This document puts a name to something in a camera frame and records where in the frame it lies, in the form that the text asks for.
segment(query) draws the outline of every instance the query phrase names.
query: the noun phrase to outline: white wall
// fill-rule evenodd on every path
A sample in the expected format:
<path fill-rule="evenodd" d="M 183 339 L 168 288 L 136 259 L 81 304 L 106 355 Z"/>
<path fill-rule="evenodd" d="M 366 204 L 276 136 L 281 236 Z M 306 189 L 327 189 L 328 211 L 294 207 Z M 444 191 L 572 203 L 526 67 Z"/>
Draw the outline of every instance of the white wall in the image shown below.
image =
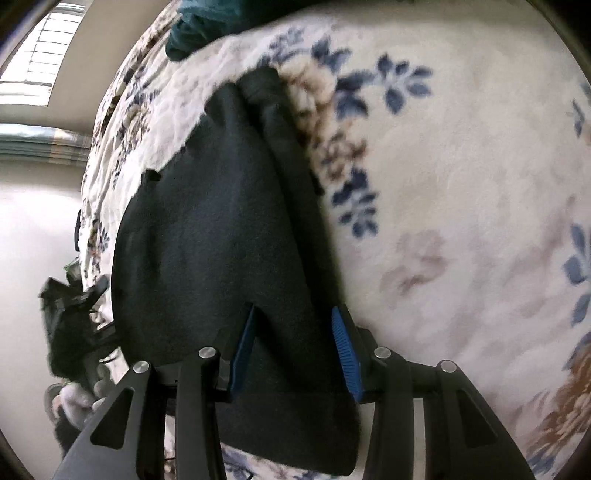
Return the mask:
<path fill-rule="evenodd" d="M 36 480 L 51 479 L 61 460 L 43 409 L 43 393 L 56 381 L 38 294 L 47 277 L 65 281 L 62 267 L 77 255 L 82 174 L 0 161 L 0 429 Z"/>
<path fill-rule="evenodd" d="M 72 38 L 49 105 L 0 105 L 0 122 L 92 133 L 117 69 L 168 2 L 94 0 Z"/>

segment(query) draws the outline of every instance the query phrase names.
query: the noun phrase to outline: blue flower pattern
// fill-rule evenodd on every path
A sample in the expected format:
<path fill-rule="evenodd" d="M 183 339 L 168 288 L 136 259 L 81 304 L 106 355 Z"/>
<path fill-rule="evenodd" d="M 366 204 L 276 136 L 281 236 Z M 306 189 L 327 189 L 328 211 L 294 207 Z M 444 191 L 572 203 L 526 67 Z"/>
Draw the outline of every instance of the blue flower pattern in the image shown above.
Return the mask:
<path fill-rule="evenodd" d="M 570 236 L 576 253 L 563 265 L 564 272 L 572 285 L 579 285 L 585 281 L 591 282 L 591 251 L 586 235 L 580 225 L 570 227 Z M 587 316 L 591 293 L 582 294 L 574 306 L 571 322 L 573 325 L 581 323 Z"/>
<path fill-rule="evenodd" d="M 564 370 L 570 370 L 577 355 L 589 345 L 591 345 L 591 332 L 587 332 L 587 334 L 583 335 L 583 338 L 581 338 L 577 346 L 574 348 L 573 353 L 570 355 L 569 361 L 566 362 Z"/>
<path fill-rule="evenodd" d="M 554 455 L 546 456 L 546 450 L 537 452 L 533 457 L 527 459 L 531 471 L 536 476 L 550 472 L 555 461 L 556 457 Z"/>
<path fill-rule="evenodd" d="M 368 117 L 369 107 L 362 90 L 370 85 L 384 88 L 384 103 L 393 115 L 401 113 L 407 98 L 425 98 L 431 95 L 431 89 L 425 81 L 433 72 L 426 66 L 411 68 L 408 60 L 393 61 L 385 53 L 373 69 L 354 70 L 339 76 L 342 67 L 352 55 L 351 49 L 332 50 L 329 35 L 317 40 L 311 48 L 304 48 L 303 44 L 304 29 L 292 27 L 269 44 L 269 52 L 261 56 L 258 66 L 282 66 L 297 55 L 309 55 L 320 67 L 329 69 L 337 77 L 333 98 L 335 117 L 339 122 Z M 325 193 L 325 189 L 319 184 L 316 191 Z M 367 171 L 354 166 L 341 188 L 333 193 L 331 204 L 334 208 L 344 208 L 339 216 L 339 223 L 349 225 L 353 236 L 361 239 L 366 235 L 378 234 L 375 218 L 377 197 L 378 193 L 369 185 Z"/>
<path fill-rule="evenodd" d="M 304 41 L 303 28 L 290 28 L 286 33 L 278 35 L 269 44 L 269 53 L 265 53 L 258 61 L 257 66 L 266 67 L 270 64 L 283 65 L 296 55 L 308 53 L 306 48 L 296 47 Z"/>
<path fill-rule="evenodd" d="M 222 446 L 222 459 L 226 472 L 231 473 L 236 480 L 251 480 L 254 476 L 254 473 L 247 468 L 246 455 Z"/>
<path fill-rule="evenodd" d="M 107 230 L 105 230 L 105 228 L 101 225 L 99 235 L 99 248 L 102 253 L 105 253 L 105 250 L 109 248 L 110 240 L 111 238 L 109 237 L 109 232 L 107 232 Z"/>
<path fill-rule="evenodd" d="M 117 138 L 120 140 L 122 147 L 113 170 L 113 188 L 117 185 L 119 175 L 121 175 L 121 168 L 125 164 L 127 157 L 133 152 L 144 135 L 149 131 L 148 117 L 150 114 L 150 105 L 160 94 L 160 90 L 158 89 L 147 91 L 151 80 L 144 81 L 142 79 L 143 73 L 143 67 L 137 70 L 135 76 L 131 79 L 129 92 L 125 97 L 126 100 L 133 98 L 126 106 L 126 121 L 121 123 L 119 131 L 117 132 Z M 132 124 L 130 118 L 135 116 L 138 117 L 138 120 L 134 123 L 134 128 L 131 130 L 131 133 L 129 133 L 129 127 Z"/>
<path fill-rule="evenodd" d="M 580 87 L 585 94 L 585 97 L 587 97 L 587 103 L 591 107 L 591 85 L 588 83 L 581 83 Z M 577 138 L 580 138 L 583 133 L 583 127 L 586 124 L 586 117 L 577 100 L 573 100 L 572 107 L 573 111 L 569 115 L 574 119 L 574 133 Z"/>
<path fill-rule="evenodd" d="M 334 207 L 348 207 L 340 216 L 339 223 L 352 225 L 353 234 L 357 238 L 362 238 L 366 233 L 378 233 L 378 224 L 374 220 L 374 200 L 377 195 L 369 189 L 367 172 L 361 168 L 353 168 L 350 179 L 332 196 Z"/>

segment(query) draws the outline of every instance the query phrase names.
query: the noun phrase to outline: metal screw head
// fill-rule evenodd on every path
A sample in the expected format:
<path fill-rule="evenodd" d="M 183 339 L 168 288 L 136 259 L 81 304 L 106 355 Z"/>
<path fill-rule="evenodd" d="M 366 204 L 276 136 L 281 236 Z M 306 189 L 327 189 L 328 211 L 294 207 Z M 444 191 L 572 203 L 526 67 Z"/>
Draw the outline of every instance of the metal screw head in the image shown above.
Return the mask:
<path fill-rule="evenodd" d="M 374 355 L 378 358 L 390 358 L 390 355 L 392 355 L 392 352 L 390 351 L 389 348 L 386 348 L 384 346 L 379 346 L 374 350 Z"/>
<path fill-rule="evenodd" d="M 444 360 L 441 362 L 441 370 L 448 374 L 452 374 L 457 370 L 457 365 L 451 360 Z"/>
<path fill-rule="evenodd" d="M 199 350 L 199 356 L 201 358 L 211 358 L 216 355 L 216 349 L 212 346 L 204 346 Z"/>
<path fill-rule="evenodd" d="M 140 360 L 134 365 L 134 372 L 137 374 L 142 374 L 148 371 L 150 368 L 150 364 L 146 360 Z"/>

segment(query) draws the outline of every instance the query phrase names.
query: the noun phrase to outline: green cloth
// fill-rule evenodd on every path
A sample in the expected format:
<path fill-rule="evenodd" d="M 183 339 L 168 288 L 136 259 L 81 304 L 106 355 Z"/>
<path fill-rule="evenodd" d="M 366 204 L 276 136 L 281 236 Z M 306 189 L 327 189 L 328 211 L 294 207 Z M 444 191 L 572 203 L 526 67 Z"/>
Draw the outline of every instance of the green cloth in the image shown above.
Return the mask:
<path fill-rule="evenodd" d="M 169 59 L 186 59 L 225 35 L 258 27 L 320 0 L 183 0 L 166 44 Z"/>

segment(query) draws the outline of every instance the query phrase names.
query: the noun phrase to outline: bed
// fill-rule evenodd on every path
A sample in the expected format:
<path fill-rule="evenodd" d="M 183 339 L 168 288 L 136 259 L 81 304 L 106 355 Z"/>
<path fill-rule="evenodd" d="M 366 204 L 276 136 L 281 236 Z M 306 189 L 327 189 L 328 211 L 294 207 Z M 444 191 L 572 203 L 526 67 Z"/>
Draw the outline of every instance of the bed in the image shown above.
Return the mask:
<path fill-rule="evenodd" d="M 142 173 L 183 146 L 212 92 L 275 67 L 356 322 L 410 361 L 457 361 L 553 478 L 591 425 L 591 87 L 552 26 L 525 0 L 327 4 L 174 63 L 177 7 L 97 113 L 85 286 L 110 273 Z M 109 292 L 99 311 L 112 320 Z M 230 479 L 329 478 L 224 453 Z"/>

